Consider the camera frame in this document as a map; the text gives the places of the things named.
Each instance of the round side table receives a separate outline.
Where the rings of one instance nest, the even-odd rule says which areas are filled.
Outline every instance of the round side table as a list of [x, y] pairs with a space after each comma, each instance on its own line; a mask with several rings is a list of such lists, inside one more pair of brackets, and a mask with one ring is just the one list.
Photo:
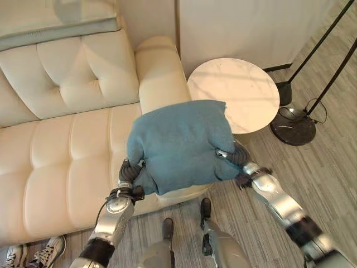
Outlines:
[[279, 109], [279, 92], [261, 68], [244, 60], [215, 59], [198, 66], [188, 80], [193, 100], [226, 102], [232, 133], [251, 133], [267, 126]]

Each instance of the shoe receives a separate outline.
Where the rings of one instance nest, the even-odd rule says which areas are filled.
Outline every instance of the shoe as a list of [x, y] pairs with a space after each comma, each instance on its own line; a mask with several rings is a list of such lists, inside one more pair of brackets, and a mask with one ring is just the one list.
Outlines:
[[35, 258], [29, 262], [29, 266], [33, 264], [34, 267], [38, 268], [51, 268], [54, 262], [65, 252], [65, 249], [65, 237], [53, 237], [43, 250], [35, 253]]
[[1, 266], [2, 268], [18, 268], [23, 267], [25, 258], [27, 256], [27, 246], [18, 245], [9, 247], [6, 256], [5, 265]]

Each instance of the teal cloth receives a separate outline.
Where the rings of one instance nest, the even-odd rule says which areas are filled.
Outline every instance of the teal cloth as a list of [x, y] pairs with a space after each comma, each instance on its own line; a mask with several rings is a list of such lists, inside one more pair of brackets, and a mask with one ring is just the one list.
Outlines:
[[224, 116], [225, 103], [197, 100], [164, 107], [134, 121], [127, 153], [131, 165], [146, 162], [135, 180], [145, 194], [233, 179], [240, 169], [215, 156], [215, 149], [234, 152]]

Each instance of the wooden floor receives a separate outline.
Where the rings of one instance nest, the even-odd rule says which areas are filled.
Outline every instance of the wooden floor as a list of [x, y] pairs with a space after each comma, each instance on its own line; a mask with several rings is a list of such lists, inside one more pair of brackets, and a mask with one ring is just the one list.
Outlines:
[[[324, 20], [324, 27], [306, 44], [288, 70], [270, 73], [284, 81], [310, 52], [347, 0], [340, 1]], [[357, 34], [357, 3], [293, 82], [293, 105], [302, 108], [317, 97], [354, 41]], [[248, 149], [261, 165], [272, 167], [286, 191], [330, 234], [348, 256], [357, 262], [357, 57], [356, 53], [324, 98], [329, 116], [317, 125], [316, 138], [308, 145], [292, 147], [280, 142], [269, 127], [251, 135]], [[318, 107], [312, 115], [323, 119]], [[213, 201], [213, 218], [221, 229], [242, 245], [256, 268], [302, 267], [302, 256], [265, 208], [249, 191], [240, 192], [231, 181], [217, 183], [208, 193], [156, 213], [133, 218], [109, 267], [136, 267], [140, 255], [161, 239], [161, 223], [175, 221], [173, 248], [176, 268], [215, 267], [201, 254], [199, 204], [203, 197]], [[78, 256], [90, 231], [67, 235], [67, 250], [54, 268], [69, 267]], [[45, 242], [30, 247], [30, 256]], [[0, 251], [4, 260], [6, 249]]]

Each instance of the black floor lamp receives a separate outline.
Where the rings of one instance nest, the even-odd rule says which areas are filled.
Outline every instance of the black floor lamp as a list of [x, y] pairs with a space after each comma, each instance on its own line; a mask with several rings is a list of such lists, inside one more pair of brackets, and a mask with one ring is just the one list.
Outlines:
[[280, 106], [286, 106], [292, 101], [292, 90], [291, 90], [291, 82], [294, 80], [296, 75], [301, 71], [301, 69], [305, 66], [305, 64], [310, 60], [311, 56], [315, 53], [315, 51], [320, 47], [320, 45], [325, 41], [330, 32], [335, 28], [336, 24], [340, 21], [346, 11], [350, 8], [355, 0], [350, 0], [342, 9], [340, 14], [336, 17], [332, 25], [327, 29], [323, 37], [319, 40], [316, 46], [311, 50], [306, 59], [302, 62], [302, 64], [297, 68], [296, 72], [290, 77], [288, 81], [276, 83], [276, 86], [279, 90], [280, 95]]
[[350, 48], [340, 67], [337, 69], [336, 73], [331, 78], [324, 91], [322, 91], [320, 96], [316, 99], [316, 102], [312, 105], [310, 110], [307, 110], [307, 108], [305, 108], [303, 111], [296, 112], [292, 108], [282, 107], [285, 108], [285, 112], [283, 114], [281, 112], [282, 108], [279, 109], [278, 114], [275, 116], [274, 120], [270, 124], [273, 133], [275, 134], [275, 136], [278, 137], [278, 139], [287, 144], [295, 146], [304, 145], [313, 140], [316, 134], [316, 121], [310, 118], [310, 114], [321, 102], [327, 91], [329, 91], [332, 84], [339, 76], [339, 74], [351, 58], [352, 54], [356, 50], [356, 47], [357, 39], [355, 39], [352, 47]]

